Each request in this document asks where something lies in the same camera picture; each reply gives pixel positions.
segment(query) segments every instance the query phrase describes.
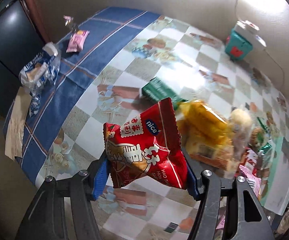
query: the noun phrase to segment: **teal toy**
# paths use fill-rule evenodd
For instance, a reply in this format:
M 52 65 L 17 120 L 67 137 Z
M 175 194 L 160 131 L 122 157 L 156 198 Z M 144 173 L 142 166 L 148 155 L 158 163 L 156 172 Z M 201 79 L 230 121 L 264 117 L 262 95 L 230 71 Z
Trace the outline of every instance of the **teal toy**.
M 226 40 L 225 49 L 231 60 L 242 60 L 252 49 L 253 46 L 249 41 L 235 32 L 234 29 L 231 30 L 231 34 Z

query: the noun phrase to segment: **snack package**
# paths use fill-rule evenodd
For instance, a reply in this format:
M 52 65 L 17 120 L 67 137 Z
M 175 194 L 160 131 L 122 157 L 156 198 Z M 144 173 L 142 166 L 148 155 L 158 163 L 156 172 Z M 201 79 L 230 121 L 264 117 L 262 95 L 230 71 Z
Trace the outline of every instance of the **snack package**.
M 242 107 L 231 112 L 229 121 L 234 132 L 232 136 L 234 158 L 239 161 L 249 142 L 253 121 L 248 111 L 242 109 Z
M 202 100 L 183 102 L 180 110 L 190 125 L 207 136 L 214 144 L 221 144 L 226 140 L 229 132 L 228 123 L 216 114 Z
M 240 166 L 244 166 L 252 173 L 257 164 L 257 159 L 258 155 L 252 149 L 247 147 L 246 153 L 244 154 L 244 157 L 241 159 Z
M 246 181 L 248 182 L 249 186 L 255 193 L 255 195 L 258 197 L 259 190 L 260 190 L 260 184 L 261 184 L 261 179 L 257 178 L 254 176 L 251 172 L 250 169 L 248 169 L 245 166 L 239 165 L 239 176 L 243 176 L 246 178 Z
M 71 16 L 64 16 L 63 18 L 65 20 L 64 24 L 71 30 L 70 41 L 66 52 L 82 51 L 83 44 L 89 31 L 79 30 L 78 25 L 74 22 L 74 18 Z
M 105 123 L 103 134 L 114 188 L 148 175 L 170 187 L 186 189 L 187 163 L 170 98 L 123 126 Z
M 258 159 L 257 159 L 257 165 L 255 166 L 255 168 L 253 169 L 252 174 L 254 174 L 256 177 L 259 177 L 257 174 L 259 174 L 259 171 L 261 171 L 262 165 L 263 163 L 267 163 L 268 162 L 268 158 L 266 160 L 266 153 L 272 148 L 272 145 L 269 143 L 272 140 L 269 140 L 264 146 L 262 146 L 257 155 L 258 155 Z
M 75 33 L 69 41 L 69 45 L 67 48 L 68 52 L 79 52 L 83 50 L 83 44 L 88 36 L 89 31 L 78 31 Z
M 177 110 L 180 102 L 185 102 L 186 100 L 179 97 L 170 87 L 168 87 L 163 81 L 158 77 L 150 80 L 141 89 L 142 95 L 150 99 L 152 102 L 157 103 L 164 98 L 170 97 L 172 101 L 172 106 L 174 110 Z
M 232 125 L 202 100 L 180 103 L 179 109 L 183 119 L 177 120 L 177 126 L 188 154 L 221 169 L 219 176 L 232 178 L 239 163 L 234 158 Z
M 264 124 L 263 118 L 256 118 L 257 127 L 253 129 L 250 136 L 250 146 L 256 152 L 261 148 L 261 146 L 265 145 L 270 137 L 268 127 Z
M 33 60 L 19 73 L 25 90 L 32 96 L 29 115 L 37 114 L 40 108 L 41 93 L 47 81 L 54 85 L 60 69 L 61 51 L 57 44 L 47 43 Z

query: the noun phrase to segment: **wall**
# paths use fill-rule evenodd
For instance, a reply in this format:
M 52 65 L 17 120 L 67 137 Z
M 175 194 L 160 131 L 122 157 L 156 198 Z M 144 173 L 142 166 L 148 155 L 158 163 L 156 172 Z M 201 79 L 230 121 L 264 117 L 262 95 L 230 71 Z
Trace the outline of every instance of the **wall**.
M 153 11 L 185 21 L 225 40 L 237 21 L 235 0 L 35 0 L 46 30 L 53 41 L 68 30 L 63 15 L 84 21 L 107 6 L 131 7 Z M 286 75 L 282 87 L 282 71 L 265 52 L 252 51 L 246 60 L 254 63 L 280 89 L 289 102 L 289 5 L 285 0 L 239 0 L 238 14 L 260 27 L 271 56 Z

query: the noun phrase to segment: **red packaging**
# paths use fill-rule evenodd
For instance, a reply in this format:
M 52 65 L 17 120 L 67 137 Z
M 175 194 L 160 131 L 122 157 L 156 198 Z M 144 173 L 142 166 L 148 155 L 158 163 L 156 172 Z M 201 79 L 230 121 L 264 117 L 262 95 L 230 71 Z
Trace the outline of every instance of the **red packaging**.
M 246 152 L 242 155 L 240 165 L 245 166 L 250 170 L 250 172 L 254 172 L 255 166 L 257 164 L 258 155 L 249 147 L 246 147 Z M 238 176 L 239 167 L 236 171 L 235 177 Z
M 148 175 L 170 187 L 186 189 L 187 163 L 170 98 L 123 126 L 105 123 L 103 133 L 114 188 Z

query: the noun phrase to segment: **blue plaid tablecloth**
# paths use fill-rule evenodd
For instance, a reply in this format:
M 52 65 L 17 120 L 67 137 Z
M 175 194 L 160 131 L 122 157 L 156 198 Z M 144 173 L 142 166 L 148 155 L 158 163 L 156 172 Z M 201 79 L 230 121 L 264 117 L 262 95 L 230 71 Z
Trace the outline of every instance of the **blue plaid tablecloth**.
M 49 85 L 43 90 L 38 114 L 27 116 L 22 158 L 16 158 L 32 183 L 35 183 L 61 125 L 84 91 L 111 59 L 158 17 L 147 11 L 109 7 L 79 25 L 81 30 L 90 31 L 83 51 L 66 53 L 69 34 L 58 42 L 62 51 L 59 76 L 55 86 Z M 12 107 L 6 117 L 4 135 Z

